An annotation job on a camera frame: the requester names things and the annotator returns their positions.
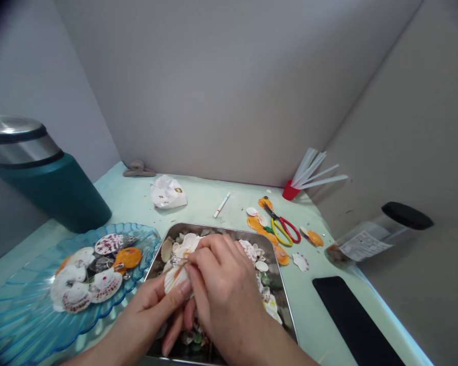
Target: black phone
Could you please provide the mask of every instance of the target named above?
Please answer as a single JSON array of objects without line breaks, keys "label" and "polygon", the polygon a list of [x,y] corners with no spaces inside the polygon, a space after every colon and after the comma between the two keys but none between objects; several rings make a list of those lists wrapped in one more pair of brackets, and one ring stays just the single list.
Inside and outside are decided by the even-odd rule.
[{"label": "black phone", "polygon": [[359,366],[405,366],[341,277],[312,283]]}]

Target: light green table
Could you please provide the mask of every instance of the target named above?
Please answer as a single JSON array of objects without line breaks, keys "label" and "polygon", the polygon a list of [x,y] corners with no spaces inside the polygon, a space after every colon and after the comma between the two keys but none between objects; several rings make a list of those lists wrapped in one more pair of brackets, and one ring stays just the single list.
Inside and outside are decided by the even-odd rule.
[{"label": "light green table", "polygon": [[[303,226],[317,232],[322,236],[326,247],[333,242],[319,210],[304,194],[289,202],[282,198],[282,189],[175,175],[174,177],[187,194],[188,205],[159,210],[154,208],[150,198],[150,183],[153,178],[126,178],[122,176],[124,170],[125,166],[118,163],[95,183],[113,212],[109,223],[136,222],[153,226],[161,237],[164,237],[170,226],[179,222],[251,231],[246,225],[246,208],[256,207],[263,212],[263,209],[258,207],[257,201],[262,196],[268,195],[277,215],[282,215],[297,228]],[[218,218],[214,219],[213,214],[227,192],[231,192],[231,196]],[[73,234],[56,221],[48,221],[0,259],[0,286],[10,275],[43,250],[71,236]],[[310,271],[303,273],[291,262],[281,268],[281,273],[300,346],[311,357],[319,360],[327,352],[322,365],[356,365],[312,285],[314,278],[341,276],[406,365],[430,364],[357,268],[346,271],[335,268],[324,256],[324,251],[313,247],[305,238],[286,250],[290,256],[295,252],[302,253],[310,265]],[[132,295],[126,296],[126,299],[116,306],[109,316],[100,320],[89,333],[81,335],[71,347],[50,356],[43,364],[60,363],[96,344],[110,329],[117,314],[122,311],[130,298]],[[147,358],[140,363],[153,364]]]}]

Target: hand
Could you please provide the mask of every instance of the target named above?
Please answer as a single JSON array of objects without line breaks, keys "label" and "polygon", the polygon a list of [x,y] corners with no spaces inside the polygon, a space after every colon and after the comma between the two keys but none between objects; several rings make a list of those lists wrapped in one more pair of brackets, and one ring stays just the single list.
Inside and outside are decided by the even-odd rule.
[{"label": "hand", "polygon": [[174,314],[171,329],[163,341],[163,354],[169,354],[183,325],[181,306],[192,287],[185,281],[168,295],[164,275],[145,281],[122,311],[112,329],[98,345],[71,360],[72,364],[130,365],[151,347],[158,330]]},{"label": "hand", "polygon": [[198,318],[228,364],[314,365],[263,307],[254,265],[228,235],[198,243],[187,266]]}]

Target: left hand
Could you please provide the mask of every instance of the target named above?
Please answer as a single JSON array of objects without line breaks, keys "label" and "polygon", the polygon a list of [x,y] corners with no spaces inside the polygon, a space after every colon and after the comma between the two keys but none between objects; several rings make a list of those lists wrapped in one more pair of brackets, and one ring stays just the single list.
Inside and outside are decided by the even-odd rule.
[{"label": "left hand", "polygon": [[72,364],[131,365],[147,353],[158,330],[174,314],[163,340],[168,355],[183,326],[181,307],[192,291],[189,281],[164,293],[164,275],[145,281],[122,311],[112,329],[95,347],[74,358]]}]

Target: red and yellow scissors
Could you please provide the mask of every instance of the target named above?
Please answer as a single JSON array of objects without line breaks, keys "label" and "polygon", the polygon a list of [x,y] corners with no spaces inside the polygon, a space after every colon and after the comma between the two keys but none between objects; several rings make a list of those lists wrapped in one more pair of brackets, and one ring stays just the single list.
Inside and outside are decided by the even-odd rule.
[{"label": "red and yellow scissors", "polygon": [[[268,212],[268,214],[270,215],[271,217],[271,228],[273,229],[273,232],[275,233],[275,236],[276,238],[278,239],[278,241],[280,243],[282,243],[283,245],[287,246],[287,247],[291,247],[294,243],[300,243],[300,233],[299,231],[295,228],[295,226],[293,226],[289,221],[285,220],[283,217],[278,217],[270,208],[270,206],[268,206],[266,204],[266,202],[262,202],[263,203],[263,206],[265,207],[266,211]],[[297,239],[294,239],[291,235],[290,235],[290,232],[287,228],[287,225],[290,226],[292,228],[292,230],[297,234]],[[285,236],[285,238],[287,238],[287,240],[289,242],[285,242],[283,241],[279,236],[278,234],[276,233],[276,230],[275,230],[275,226],[280,230],[280,232]]]}]

